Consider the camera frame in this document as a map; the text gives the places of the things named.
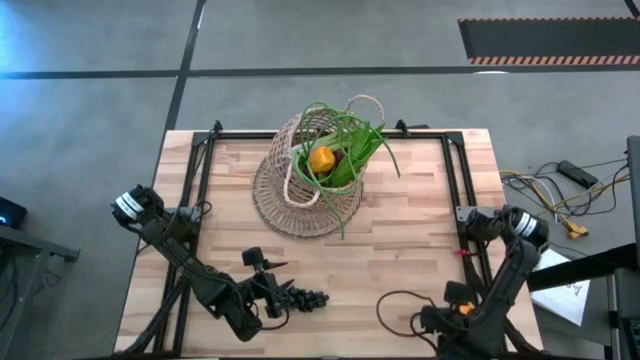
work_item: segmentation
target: black device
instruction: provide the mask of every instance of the black device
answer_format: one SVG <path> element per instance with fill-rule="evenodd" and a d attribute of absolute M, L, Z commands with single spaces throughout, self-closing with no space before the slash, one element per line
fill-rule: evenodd
<path fill-rule="evenodd" d="M 560 162 L 560 164 L 558 164 L 557 171 L 587 190 L 591 189 L 595 184 L 598 183 L 598 178 L 577 167 L 576 165 L 568 162 L 567 160 L 563 160 Z"/>
<path fill-rule="evenodd" d="M 471 288 L 450 281 L 444 294 L 449 307 L 424 306 L 420 324 L 425 333 L 439 333 L 436 353 L 440 359 L 491 359 L 503 352 L 507 313 L 540 253 L 548 247 L 549 228 L 546 221 L 519 208 L 475 208 L 465 216 L 465 236 L 482 246 L 501 237 L 505 260 L 478 306 Z"/>
<path fill-rule="evenodd" d="M 26 215 L 27 209 L 13 201 L 0 197 L 0 226 L 18 230 Z"/>
<path fill-rule="evenodd" d="M 197 233 L 197 222 L 191 219 L 189 211 L 176 210 L 169 213 L 164 202 L 151 188 L 136 186 L 120 196 L 114 204 L 113 216 L 127 230 L 140 236 L 152 245 L 181 273 L 176 289 L 168 298 L 175 302 L 178 294 L 190 284 L 196 299 L 214 318 L 224 317 L 238 339 L 249 341 L 263 329 L 260 319 L 251 311 L 250 304 L 256 299 L 265 299 L 266 313 L 270 318 L 282 316 L 288 310 L 283 296 L 290 280 L 279 286 L 274 274 L 267 270 L 287 263 L 271 263 L 264 259 L 262 250 L 250 248 L 242 253 L 244 265 L 252 266 L 255 275 L 236 282 L 231 276 L 204 265 L 191 256 L 184 243 L 189 243 Z M 158 318 L 168 314 L 167 306 L 156 314 Z M 158 320 L 152 323 L 132 347 L 131 352 L 140 352 L 150 341 L 149 334 L 155 331 Z"/>

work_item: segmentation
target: basket handle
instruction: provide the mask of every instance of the basket handle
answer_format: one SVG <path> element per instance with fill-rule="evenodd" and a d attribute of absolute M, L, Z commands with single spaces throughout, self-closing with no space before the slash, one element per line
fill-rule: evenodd
<path fill-rule="evenodd" d="M 282 188 L 282 192 L 284 193 L 284 201 L 287 204 L 300 209 L 309 208 L 313 206 L 313 204 L 318 202 L 318 199 L 320 198 L 320 190 L 316 189 L 316 191 L 313 194 L 313 198 L 311 198 L 311 200 L 307 201 L 306 203 L 299 203 L 291 200 L 289 198 L 289 181 L 291 181 L 291 171 L 293 170 L 292 164 L 293 164 L 293 159 L 291 159 L 291 162 L 289 162 L 289 167 L 287 168 L 287 176 L 284 179 L 284 187 Z"/>
<path fill-rule="evenodd" d="M 347 102 L 347 107 L 344 109 L 345 113 L 348 113 L 349 110 L 351 109 L 351 105 L 353 105 L 353 103 L 356 100 L 368 100 L 371 101 L 372 103 L 376 104 L 376 107 L 378 108 L 378 112 L 380 113 L 380 123 L 384 124 L 384 108 L 382 107 L 382 104 L 380 104 L 380 102 L 374 98 L 373 96 L 369 96 L 369 95 L 356 95 L 354 97 L 352 97 L 351 99 L 349 99 L 349 101 Z"/>

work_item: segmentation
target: wicker basket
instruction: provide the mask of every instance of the wicker basket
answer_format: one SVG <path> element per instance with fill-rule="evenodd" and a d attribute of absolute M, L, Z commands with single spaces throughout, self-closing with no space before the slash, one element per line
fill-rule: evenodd
<path fill-rule="evenodd" d="M 349 99 L 344 112 L 330 108 L 309 109 L 305 121 L 310 121 L 310 128 L 335 131 L 331 120 L 336 115 L 347 113 L 352 103 L 358 99 L 373 101 L 384 122 L 382 105 L 366 95 Z M 300 143 L 300 119 L 301 114 L 289 119 L 273 138 L 269 153 L 260 164 L 253 182 L 253 202 L 260 217 L 274 230 L 297 238 L 317 238 L 338 230 L 340 221 L 331 212 L 320 191 L 292 169 L 291 148 Z M 344 223 L 351 219 L 360 206 L 363 193 L 362 175 L 365 169 L 366 166 L 363 166 L 357 179 L 345 187 L 327 192 L 331 205 Z"/>

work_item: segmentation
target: wooden table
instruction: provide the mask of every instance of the wooden table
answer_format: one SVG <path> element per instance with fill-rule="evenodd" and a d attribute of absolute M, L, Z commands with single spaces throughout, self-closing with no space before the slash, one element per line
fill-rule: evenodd
<path fill-rule="evenodd" d="M 464 133 L 478 205 L 501 207 L 505 199 L 489 132 L 460 131 Z M 192 134 L 167 133 L 154 186 L 167 207 L 176 206 L 179 201 Z M 269 141 L 215 142 L 207 194 L 213 210 L 203 220 L 198 257 L 241 280 L 253 274 L 252 269 L 242 265 L 242 250 L 260 246 L 269 260 L 289 262 L 274 271 L 280 282 L 295 278 L 294 285 L 322 290 L 331 300 L 326 308 L 313 313 L 293 311 L 284 328 L 263 331 L 243 343 L 224 320 L 214 320 L 192 296 L 183 356 L 433 355 L 423 341 L 400 338 L 383 329 L 376 319 L 375 304 L 385 292 L 406 289 L 431 296 L 438 305 L 444 305 L 446 282 L 464 282 L 462 263 L 454 254 L 459 245 L 442 146 L 428 139 L 391 140 L 390 146 L 402 178 L 395 176 L 384 150 L 373 156 L 364 178 L 363 203 L 346 227 L 345 240 L 340 240 L 339 233 L 319 240 L 294 240 L 270 230 L 251 201 L 251 181 Z M 458 156 L 453 151 L 458 169 Z M 194 189 L 199 178 L 195 177 Z M 464 191 L 459 169 L 456 178 L 460 182 L 458 188 Z M 504 245 L 494 241 L 488 252 L 495 273 L 503 260 Z M 116 350 L 131 344 L 157 310 L 167 264 L 155 249 L 138 256 Z M 423 304 L 410 296 L 391 296 L 383 302 L 382 316 L 391 327 L 409 332 L 409 317 Z M 173 316 L 169 339 L 173 338 L 175 313 Z M 283 321 L 262 316 L 265 326 Z M 542 348 L 526 286 L 509 318 L 531 344 Z"/>

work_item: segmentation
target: gray floor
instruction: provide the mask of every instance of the gray floor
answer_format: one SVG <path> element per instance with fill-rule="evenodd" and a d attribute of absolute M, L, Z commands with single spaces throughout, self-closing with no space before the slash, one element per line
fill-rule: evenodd
<path fill-rule="evenodd" d="M 0 1 L 0 71 L 177 69 L 194 7 Z M 192 68 L 465 66 L 457 18 L 626 15 L 618 0 L 209 0 Z M 16 357 L 111 352 L 136 239 L 115 224 L 109 203 L 151 182 L 174 83 L 0 80 L 0 196 L 29 208 L 29 232 L 82 249 L 77 264 L 52 264 L 63 281 L 38 299 Z M 640 72 L 190 79 L 177 128 L 208 129 L 215 120 L 228 129 L 275 128 L 310 101 L 343 106 L 367 93 L 390 122 L 489 128 L 500 167 L 526 172 L 547 161 L 623 157 L 626 136 L 640 133 L 639 84 Z M 553 242 L 584 253 L 630 242 L 628 185 L 617 190 L 616 211 L 581 220 L 591 236 L 570 242 L 554 225 Z M 610 205 L 608 196 L 598 209 Z M 507 198 L 536 209 L 517 193 Z M 602 356 L 565 332 L 558 338 L 552 315 L 539 310 L 538 320 L 553 353 Z"/>

